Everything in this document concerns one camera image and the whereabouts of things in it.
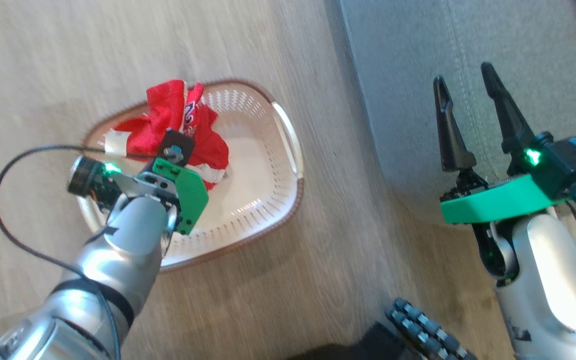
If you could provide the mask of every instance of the plastic basket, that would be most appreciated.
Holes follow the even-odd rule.
[[[290,219],[304,194],[304,159],[288,116],[267,91],[244,80],[208,82],[201,101],[218,112],[213,129],[230,148],[226,177],[208,192],[209,200],[194,230],[174,233],[161,271],[221,256]],[[101,147],[104,135],[119,123],[148,112],[144,102],[101,121],[86,135],[84,146]],[[87,153],[105,160],[104,155]],[[142,162],[112,161],[128,174]],[[90,230],[106,222],[94,201],[77,198]]]

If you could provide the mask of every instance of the green 3d-printed part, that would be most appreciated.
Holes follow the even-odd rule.
[[[159,157],[155,159],[152,171],[174,182],[181,207],[181,221],[176,232],[181,235],[190,234],[208,204],[208,191],[201,176]]]
[[[448,224],[490,223],[538,212],[567,198],[551,200],[525,175],[498,186],[441,203],[441,214]]]

